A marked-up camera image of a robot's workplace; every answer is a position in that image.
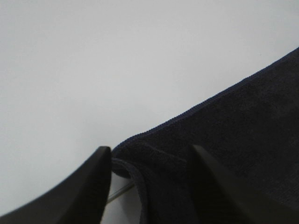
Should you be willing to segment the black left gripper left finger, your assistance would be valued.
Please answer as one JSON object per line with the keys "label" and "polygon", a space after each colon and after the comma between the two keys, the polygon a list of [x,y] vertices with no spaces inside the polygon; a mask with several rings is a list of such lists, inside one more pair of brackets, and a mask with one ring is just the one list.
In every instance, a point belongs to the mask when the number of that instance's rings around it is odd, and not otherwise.
{"label": "black left gripper left finger", "polygon": [[112,178],[110,147],[99,147],[53,189],[0,217],[2,224],[99,224]]}

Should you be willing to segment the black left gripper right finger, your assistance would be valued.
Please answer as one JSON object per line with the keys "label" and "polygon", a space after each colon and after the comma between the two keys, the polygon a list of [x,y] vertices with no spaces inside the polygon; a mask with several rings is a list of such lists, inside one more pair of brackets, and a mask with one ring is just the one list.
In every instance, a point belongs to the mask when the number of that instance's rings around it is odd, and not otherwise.
{"label": "black left gripper right finger", "polygon": [[238,179],[203,147],[189,148],[190,191],[202,224],[297,224],[299,211]]}

